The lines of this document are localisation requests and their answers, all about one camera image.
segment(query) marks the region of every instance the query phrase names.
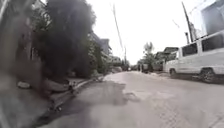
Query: concrete road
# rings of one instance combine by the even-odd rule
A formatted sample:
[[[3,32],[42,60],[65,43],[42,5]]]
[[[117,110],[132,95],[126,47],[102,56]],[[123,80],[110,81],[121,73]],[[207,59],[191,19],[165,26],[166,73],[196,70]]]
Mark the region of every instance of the concrete road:
[[[43,128],[223,128],[224,86],[124,72],[84,90]]]

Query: tire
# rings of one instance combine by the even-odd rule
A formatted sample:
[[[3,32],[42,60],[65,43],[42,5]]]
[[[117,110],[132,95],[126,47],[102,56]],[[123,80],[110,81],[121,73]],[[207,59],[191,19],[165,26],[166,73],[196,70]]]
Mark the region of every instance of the tire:
[[[175,69],[171,69],[171,70],[170,70],[170,77],[171,77],[172,79],[177,78],[177,73],[176,73]]]
[[[211,84],[216,81],[216,75],[212,69],[203,69],[201,73],[203,82]]]

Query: tree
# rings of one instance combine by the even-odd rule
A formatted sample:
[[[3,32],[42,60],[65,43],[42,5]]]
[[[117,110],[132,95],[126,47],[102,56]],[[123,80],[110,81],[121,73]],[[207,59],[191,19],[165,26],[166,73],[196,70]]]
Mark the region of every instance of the tree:
[[[154,47],[153,47],[153,44],[152,42],[150,43],[146,43],[145,46],[144,46],[144,53],[145,53],[145,56],[144,56],[144,63],[145,64],[148,64],[148,69],[149,71],[153,71],[153,63],[154,63],[154,55],[152,53]]]
[[[88,34],[95,15],[85,0],[49,0],[33,33],[34,47],[47,78],[64,77],[74,70],[80,77],[91,74]]]

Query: sky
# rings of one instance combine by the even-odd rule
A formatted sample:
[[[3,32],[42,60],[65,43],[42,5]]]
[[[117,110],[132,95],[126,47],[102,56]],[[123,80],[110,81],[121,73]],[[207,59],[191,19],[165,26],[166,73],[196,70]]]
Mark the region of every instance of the sky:
[[[100,38],[110,39],[114,56],[124,58],[113,16],[113,5],[123,46],[126,46],[127,59],[136,64],[143,57],[144,45],[152,42],[154,53],[165,47],[181,47],[187,44],[184,32],[187,23],[181,0],[87,0],[96,15],[94,32]],[[184,0],[190,13],[204,0]],[[189,14],[195,27],[202,29],[200,11]]]

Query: car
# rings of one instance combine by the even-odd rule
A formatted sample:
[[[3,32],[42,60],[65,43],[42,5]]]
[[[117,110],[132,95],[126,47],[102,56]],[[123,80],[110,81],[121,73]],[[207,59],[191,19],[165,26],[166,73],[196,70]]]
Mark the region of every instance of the car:
[[[172,78],[178,74],[198,75],[204,82],[213,83],[224,75],[224,31],[196,40],[170,54],[165,71]]]

